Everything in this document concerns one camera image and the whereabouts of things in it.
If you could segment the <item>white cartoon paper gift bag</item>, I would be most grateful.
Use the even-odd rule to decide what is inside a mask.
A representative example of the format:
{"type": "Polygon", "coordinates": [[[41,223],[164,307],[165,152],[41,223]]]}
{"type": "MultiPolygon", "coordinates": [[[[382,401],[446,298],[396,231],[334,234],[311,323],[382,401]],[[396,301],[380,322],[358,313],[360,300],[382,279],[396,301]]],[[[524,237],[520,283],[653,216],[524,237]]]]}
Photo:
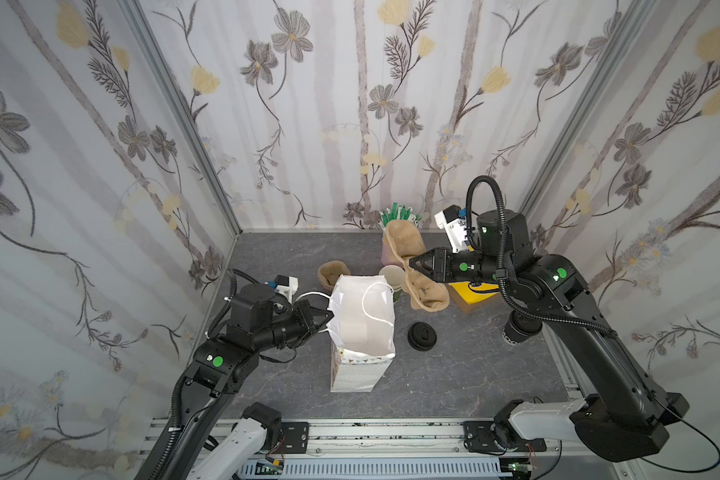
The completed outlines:
{"type": "Polygon", "coordinates": [[[382,275],[342,275],[324,296],[333,318],[323,328],[331,338],[333,393],[368,393],[396,356],[394,289],[382,275]]]}

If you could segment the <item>black paper coffee cup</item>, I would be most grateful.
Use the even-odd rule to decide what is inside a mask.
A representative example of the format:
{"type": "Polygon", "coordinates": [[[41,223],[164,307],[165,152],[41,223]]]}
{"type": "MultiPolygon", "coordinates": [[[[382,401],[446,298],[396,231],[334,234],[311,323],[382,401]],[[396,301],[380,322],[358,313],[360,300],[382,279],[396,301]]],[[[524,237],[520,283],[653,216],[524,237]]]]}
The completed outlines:
{"type": "Polygon", "coordinates": [[[502,338],[509,345],[518,345],[538,335],[542,328],[542,321],[512,311],[504,326],[502,338]]]}

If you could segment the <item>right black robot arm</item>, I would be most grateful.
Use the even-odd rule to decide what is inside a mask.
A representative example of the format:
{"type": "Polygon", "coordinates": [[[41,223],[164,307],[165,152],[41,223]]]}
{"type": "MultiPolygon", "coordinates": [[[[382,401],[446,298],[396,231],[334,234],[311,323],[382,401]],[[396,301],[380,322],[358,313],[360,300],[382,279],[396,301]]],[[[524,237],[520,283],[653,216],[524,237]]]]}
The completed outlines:
{"type": "Polygon", "coordinates": [[[522,343],[549,326],[594,388],[568,403],[510,401],[493,418],[489,437],[498,448],[573,441],[614,463],[659,453],[689,403],[658,385],[628,352],[577,268],[561,255],[535,254],[520,213],[493,210],[468,220],[451,206],[444,218],[450,246],[411,258],[410,267],[439,284],[497,286],[512,310],[505,341],[522,343]]]}

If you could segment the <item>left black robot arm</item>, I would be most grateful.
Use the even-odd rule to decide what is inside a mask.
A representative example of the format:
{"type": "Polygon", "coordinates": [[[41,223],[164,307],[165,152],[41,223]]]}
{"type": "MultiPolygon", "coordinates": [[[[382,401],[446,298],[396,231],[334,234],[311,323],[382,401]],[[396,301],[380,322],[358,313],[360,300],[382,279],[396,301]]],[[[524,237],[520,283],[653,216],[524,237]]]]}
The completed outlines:
{"type": "Polygon", "coordinates": [[[138,479],[186,479],[213,428],[270,349],[297,349],[333,319],[333,313],[293,302],[262,283],[244,286],[226,301],[221,320],[193,354],[174,385],[166,426],[138,479]]]}

